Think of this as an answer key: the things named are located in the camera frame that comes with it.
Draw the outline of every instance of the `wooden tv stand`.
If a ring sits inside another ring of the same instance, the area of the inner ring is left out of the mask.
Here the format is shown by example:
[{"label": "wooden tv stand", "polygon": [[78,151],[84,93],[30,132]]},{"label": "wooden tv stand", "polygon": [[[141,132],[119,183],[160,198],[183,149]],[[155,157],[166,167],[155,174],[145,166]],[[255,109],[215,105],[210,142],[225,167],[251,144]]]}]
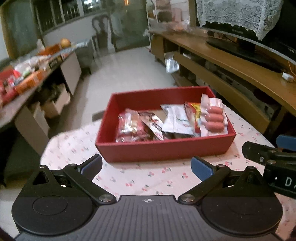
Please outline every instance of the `wooden tv stand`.
[{"label": "wooden tv stand", "polygon": [[[286,82],[279,73],[208,45],[206,37],[187,33],[155,34],[151,41],[151,50],[155,57],[163,62],[164,53],[175,51],[174,59],[181,66],[213,87],[260,133],[264,133],[270,124],[273,129],[277,128],[287,111],[296,116],[296,83]],[[241,77],[276,100],[282,105],[276,120],[271,123],[266,114],[241,92],[202,65],[185,57],[184,50]]]}]

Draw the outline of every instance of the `floor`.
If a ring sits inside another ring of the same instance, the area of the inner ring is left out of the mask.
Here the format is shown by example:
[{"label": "floor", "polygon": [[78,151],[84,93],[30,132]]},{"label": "floor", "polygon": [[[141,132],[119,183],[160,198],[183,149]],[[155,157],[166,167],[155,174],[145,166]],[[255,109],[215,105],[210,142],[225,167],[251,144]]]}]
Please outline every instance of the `floor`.
[{"label": "floor", "polygon": [[[71,103],[57,121],[55,132],[80,128],[92,121],[92,115],[104,110],[111,93],[173,87],[174,79],[155,61],[148,49],[136,48],[96,58],[92,75],[80,81]],[[18,234],[11,207],[26,180],[0,187],[0,227],[12,237]]]}]

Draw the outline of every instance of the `wooden tabletop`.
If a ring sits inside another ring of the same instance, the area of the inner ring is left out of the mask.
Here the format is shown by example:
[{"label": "wooden tabletop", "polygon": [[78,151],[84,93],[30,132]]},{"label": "wooden tabletop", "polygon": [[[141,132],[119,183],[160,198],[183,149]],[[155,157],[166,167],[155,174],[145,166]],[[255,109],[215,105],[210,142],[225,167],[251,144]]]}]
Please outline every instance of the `wooden tabletop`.
[{"label": "wooden tabletop", "polygon": [[42,86],[42,84],[46,81],[48,76],[52,74],[53,71],[55,71],[57,68],[60,67],[60,65],[63,63],[61,62],[59,65],[55,66],[52,70],[49,70],[43,80],[40,82],[38,86],[35,86],[31,89],[28,89],[21,95],[17,96],[14,100],[9,102],[7,105],[5,105],[0,110],[0,131],[3,131],[6,129],[7,126],[14,120],[18,112],[21,110],[21,108],[27,103],[27,101],[30,99],[31,96],[35,93],[37,88]]},{"label": "wooden tabletop", "polygon": [[289,83],[283,80],[279,73],[208,45],[205,37],[187,33],[161,35],[248,81],[296,116],[296,83]]}]

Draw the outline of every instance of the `metal screw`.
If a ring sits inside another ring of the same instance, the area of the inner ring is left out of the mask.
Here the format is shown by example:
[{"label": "metal screw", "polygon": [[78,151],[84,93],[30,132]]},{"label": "metal screw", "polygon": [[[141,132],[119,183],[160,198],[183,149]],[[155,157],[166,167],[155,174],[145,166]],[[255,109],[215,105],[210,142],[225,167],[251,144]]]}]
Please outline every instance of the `metal screw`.
[{"label": "metal screw", "polygon": [[267,162],[268,162],[269,164],[275,164],[275,163],[276,163],[275,160],[268,160]]},{"label": "metal screw", "polygon": [[102,202],[109,202],[109,201],[112,201],[113,196],[111,194],[103,194],[99,197],[99,199]]},{"label": "metal screw", "polygon": [[191,194],[183,194],[181,196],[181,200],[184,201],[184,202],[193,202],[195,199],[195,197]]}]

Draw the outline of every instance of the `snack package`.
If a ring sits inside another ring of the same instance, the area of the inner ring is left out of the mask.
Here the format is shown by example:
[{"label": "snack package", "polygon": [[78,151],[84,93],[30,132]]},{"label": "snack package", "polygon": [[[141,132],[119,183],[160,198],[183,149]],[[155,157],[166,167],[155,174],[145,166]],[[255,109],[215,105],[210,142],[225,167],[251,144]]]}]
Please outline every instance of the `snack package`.
[{"label": "snack package", "polygon": [[162,131],[194,135],[194,127],[189,123],[183,104],[166,104],[161,105],[161,108],[167,113]]},{"label": "snack package", "polygon": [[141,120],[149,127],[149,129],[153,132],[155,140],[164,140],[163,133],[161,128],[163,126],[163,122],[151,112],[139,112]]},{"label": "snack package", "polygon": [[209,98],[206,94],[202,94],[200,111],[200,136],[228,134],[228,121],[222,100]]},{"label": "snack package", "polygon": [[189,123],[194,127],[195,133],[200,133],[200,103],[185,103],[185,111]]},{"label": "snack package", "polygon": [[116,142],[136,142],[149,138],[138,112],[126,109],[119,115]]}]

